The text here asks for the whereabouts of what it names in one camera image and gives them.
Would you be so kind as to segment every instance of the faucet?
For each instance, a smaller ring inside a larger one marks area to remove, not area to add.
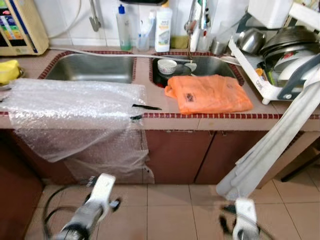
[[[193,0],[189,19],[184,25],[184,30],[191,36],[196,28],[205,30],[211,27],[208,0]]]
[[[90,6],[91,6],[91,12],[93,15],[93,17],[89,17],[90,23],[93,28],[93,31],[98,32],[99,28],[101,27],[101,23],[99,22],[99,18],[96,13],[94,0],[89,0],[89,1],[90,1]]]

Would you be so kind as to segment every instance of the display screen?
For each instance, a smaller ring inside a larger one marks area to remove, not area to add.
[[[0,27],[12,46],[27,45],[4,0],[0,0]]]

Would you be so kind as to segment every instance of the dish soap bottle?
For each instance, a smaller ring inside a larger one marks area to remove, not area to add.
[[[116,15],[116,23],[118,25],[120,48],[122,51],[129,51],[131,49],[130,22],[125,12],[125,7],[122,6],[122,4],[120,4],[118,10],[119,13]]]
[[[154,48],[158,53],[168,52],[170,49],[172,13],[169,2],[163,4],[162,8],[156,11]]]

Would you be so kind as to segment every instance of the kitchen counter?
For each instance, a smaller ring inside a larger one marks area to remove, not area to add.
[[[77,47],[80,50],[119,51],[115,47]],[[37,79],[53,58],[63,51],[47,50],[41,56],[3,57],[0,62],[17,59],[25,69],[26,78]],[[135,65],[135,77],[132,84],[144,85],[147,104],[159,107],[161,111],[146,110],[144,128],[146,130],[230,130],[230,131],[265,131],[270,130],[290,105],[289,101],[272,101],[269,105],[262,104],[262,97],[250,82],[244,71],[238,67],[245,83],[243,89],[253,103],[254,108],[240,113],[224,114],[193,114],[179,113],[175,99],[165,96],[164,89],[150,81],[150,58],[138,57]],[[0,128],[12,128],[8,113],[0,111]],[[303,131],[320,131],[320,106],[302,128]]]

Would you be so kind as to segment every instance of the sink basin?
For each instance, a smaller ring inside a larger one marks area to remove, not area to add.
[[[187,56],[169,56],[178,59],[188,59]],[[209,75],[221,75],[225,77],[236,78],[234,72],[228,65],[228,63],[217,59],[213,56],[193,56],[193,62],[197,64],[196,70],[193,72],[196,76],[209,76]],[[152,81],[159,87],[165,87],[168,80],[161,76],[157,66],[158,59],[152,60]]]
[[[50,80],[103,81],[130,84],[134,58],[70,54],[60,58],[45,77]]]

